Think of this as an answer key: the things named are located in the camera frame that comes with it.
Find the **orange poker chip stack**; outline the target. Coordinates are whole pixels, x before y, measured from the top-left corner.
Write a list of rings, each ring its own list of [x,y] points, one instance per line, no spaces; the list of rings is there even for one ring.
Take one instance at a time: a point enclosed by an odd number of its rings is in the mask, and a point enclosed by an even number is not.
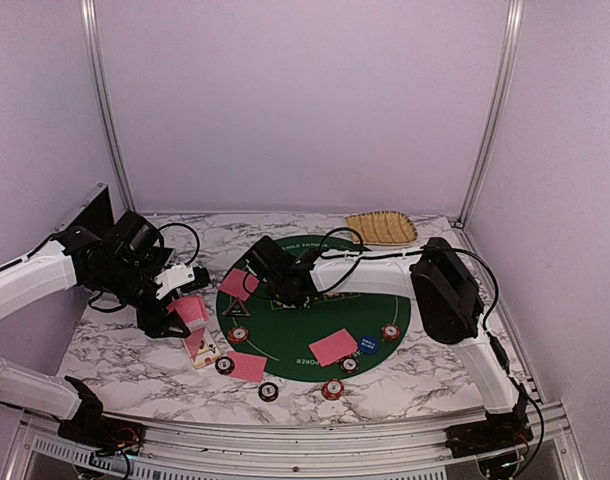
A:
[[[344,393],[344,384],[341,380],[332,379],[324,383],[321,394],[326,400],[338,400]]]

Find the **brown poker chip stack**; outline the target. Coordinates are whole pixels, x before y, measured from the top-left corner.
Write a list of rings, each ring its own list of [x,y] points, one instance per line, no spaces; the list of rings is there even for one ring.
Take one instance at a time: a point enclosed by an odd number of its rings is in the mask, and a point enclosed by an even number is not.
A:
[[[258,388],[258,395],[264,402],[273,402],[279,396],[278,386],[272,382],[264,382]]]

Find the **red playing card deck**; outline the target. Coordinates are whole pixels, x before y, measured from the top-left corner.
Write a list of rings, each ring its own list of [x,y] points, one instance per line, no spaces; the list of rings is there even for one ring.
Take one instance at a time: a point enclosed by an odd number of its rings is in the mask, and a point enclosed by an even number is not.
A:
[[[174,300],[167,309],[169,312],[176,312],[190,332],[204,328],[209,321],[205,302],[199,295],[189,295]]]

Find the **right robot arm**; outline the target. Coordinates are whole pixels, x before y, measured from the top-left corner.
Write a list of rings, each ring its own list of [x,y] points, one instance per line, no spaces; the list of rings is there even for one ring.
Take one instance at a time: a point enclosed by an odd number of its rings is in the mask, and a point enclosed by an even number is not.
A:
[[[250,250],[248,262],[267,282],[270,297],[284,304],[300,305],[313,295],[346,292],[415,301],[425,333],[453,350],[477,386],[486,412],[493,415],[481,425],[481,440],[500,448],[518,433],[515,413],[524,409],[525,401],[502,344],[487,327],[491,311],[460,253],[433,237],[419,250],[309,249],[294,256],[263,237]]]

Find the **triangular all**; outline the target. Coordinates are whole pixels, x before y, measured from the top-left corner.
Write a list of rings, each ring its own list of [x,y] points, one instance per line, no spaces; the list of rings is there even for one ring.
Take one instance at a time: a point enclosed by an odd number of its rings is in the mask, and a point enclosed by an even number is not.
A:
[[[230,318],[247,318],[250,316],[250,312],[241,299],[236,299],[224,310],[222,315]]]

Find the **single red playing card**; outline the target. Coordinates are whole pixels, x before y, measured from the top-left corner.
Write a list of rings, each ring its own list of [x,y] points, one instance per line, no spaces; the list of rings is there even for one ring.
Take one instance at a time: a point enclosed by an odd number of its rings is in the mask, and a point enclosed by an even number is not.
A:
[[[247,301],[258,288],[259,279],[244,270],[233,268],[223,279],[219,291],[236,299]]]

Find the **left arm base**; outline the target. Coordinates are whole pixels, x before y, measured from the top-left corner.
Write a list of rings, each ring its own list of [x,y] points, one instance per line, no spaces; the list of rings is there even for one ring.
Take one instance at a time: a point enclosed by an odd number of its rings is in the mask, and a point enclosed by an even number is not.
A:
[[[64,420],[59,437],[93,447],[101,456],[138,453],[145,433],[141,423],[101,416],[92,420]]]

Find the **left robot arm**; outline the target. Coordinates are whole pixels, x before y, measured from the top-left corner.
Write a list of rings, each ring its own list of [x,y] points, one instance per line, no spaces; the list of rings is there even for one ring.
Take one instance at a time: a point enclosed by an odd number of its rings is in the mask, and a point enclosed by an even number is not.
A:
[[[171,292],[191,282],[193,271],[175,265],[153,279],[135,261],[82,228],[50,236],[35,250],[0,266],[0,321],[53,293],[84,287],[106,291],[133,307],[137,326],[150,338],[187,338],[191,332],[169,309]],[[0,356],[0,403],[71,421],[91,445],[110,438],[98,397],[77,379],[42,374]]]

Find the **blue small blind button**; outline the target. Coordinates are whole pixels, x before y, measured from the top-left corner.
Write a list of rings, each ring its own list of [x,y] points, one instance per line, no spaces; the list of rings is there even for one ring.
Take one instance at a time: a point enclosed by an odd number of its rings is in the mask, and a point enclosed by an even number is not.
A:
[[[373,355],[379,351],[380,343],[376,338],[363,336],[358,342],[359,351],[365,355]]]

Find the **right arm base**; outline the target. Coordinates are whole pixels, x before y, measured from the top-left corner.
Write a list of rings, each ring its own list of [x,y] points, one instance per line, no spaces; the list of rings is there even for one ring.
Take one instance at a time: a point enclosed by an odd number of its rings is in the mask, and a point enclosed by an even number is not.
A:
[[[448,427],[445,446],[454,458],[510,448],[534,438],[529,421],[515,414],[487,414],[482,421]]]

